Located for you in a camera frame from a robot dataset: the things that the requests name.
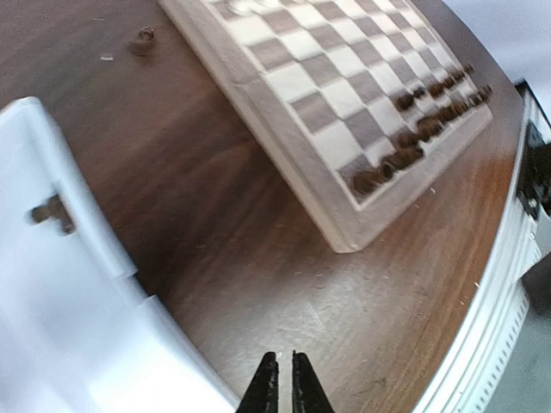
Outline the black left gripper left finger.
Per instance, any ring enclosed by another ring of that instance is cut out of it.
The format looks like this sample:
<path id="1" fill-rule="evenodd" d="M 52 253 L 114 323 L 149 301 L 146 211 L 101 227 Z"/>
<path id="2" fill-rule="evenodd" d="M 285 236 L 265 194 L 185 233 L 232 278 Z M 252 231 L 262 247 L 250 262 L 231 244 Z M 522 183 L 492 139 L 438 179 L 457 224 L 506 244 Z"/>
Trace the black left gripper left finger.
<path id="1" fill-rule="evenodd" d="M 241 399 L 236 413 L 277 413 L 279 407 L 279 365 L 274 352 L 267 352 Z"/>

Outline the dark bishop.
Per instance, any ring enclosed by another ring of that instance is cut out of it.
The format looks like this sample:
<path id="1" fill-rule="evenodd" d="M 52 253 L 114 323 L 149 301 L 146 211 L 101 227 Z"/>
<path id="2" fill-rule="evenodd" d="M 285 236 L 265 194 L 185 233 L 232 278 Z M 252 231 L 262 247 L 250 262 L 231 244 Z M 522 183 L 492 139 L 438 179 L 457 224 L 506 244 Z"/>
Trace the dark bishop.
<path id="1" fill-rule="evenodd" d="M 427 143 L 430 141 L 431 136 L 427 133 L 413 133 L 413 132 L 403 132 L 398 135 L 396 138 L 396 144 L 398 147 L 409 147 L 415 146 L 419 142 Z"/>

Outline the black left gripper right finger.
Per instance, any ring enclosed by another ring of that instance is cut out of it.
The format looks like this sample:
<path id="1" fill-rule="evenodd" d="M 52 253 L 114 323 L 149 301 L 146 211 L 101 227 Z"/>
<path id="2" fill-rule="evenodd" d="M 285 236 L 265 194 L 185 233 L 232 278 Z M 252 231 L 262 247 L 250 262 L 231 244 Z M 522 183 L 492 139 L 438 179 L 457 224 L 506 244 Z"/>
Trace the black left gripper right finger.
<path id="1" fill-rule="evenodd" d="M 305 353 L 293 352 L 293 413 L 333 413 L 334 409 Z"/>

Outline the dark pawn file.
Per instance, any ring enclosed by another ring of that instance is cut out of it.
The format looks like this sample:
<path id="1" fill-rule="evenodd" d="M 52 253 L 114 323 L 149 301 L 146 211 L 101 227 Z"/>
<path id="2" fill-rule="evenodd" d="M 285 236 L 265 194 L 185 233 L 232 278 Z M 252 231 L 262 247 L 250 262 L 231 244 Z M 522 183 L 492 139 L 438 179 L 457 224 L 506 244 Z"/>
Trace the dark pawn file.
<path id="1" fill-rule="evenodd" d="M 394 99 L 394 104 L 399 111 L 408 110 L 416 100 L 423 98 L 426 95 L 424 90 L 417 91 L 414 93 L 406 93 L 402 96 L 396 97 Z"/>
<path id="2" fill-rule="evenodd" d="M 156 45 L 155 31 L 151 27 L 142 28 L 137 37 L 129 43 L 129 50 L 136 56 L 146 56 L 152 52 Z"/>

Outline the white plastic compartment tray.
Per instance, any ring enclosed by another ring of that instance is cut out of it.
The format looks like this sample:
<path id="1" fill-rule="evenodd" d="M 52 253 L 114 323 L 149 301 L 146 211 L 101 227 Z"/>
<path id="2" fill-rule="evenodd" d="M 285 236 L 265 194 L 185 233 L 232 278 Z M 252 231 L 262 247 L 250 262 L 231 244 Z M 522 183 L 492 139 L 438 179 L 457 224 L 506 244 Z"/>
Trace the white plastic compartment tray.
<path id="1" fill-rule="evenodd" d="M 30 210 L 59 194 L 76 230 Z M 232 412 L 239 400 L 166 311 L 40 101 L 1 112 L 1 409 Z"/>

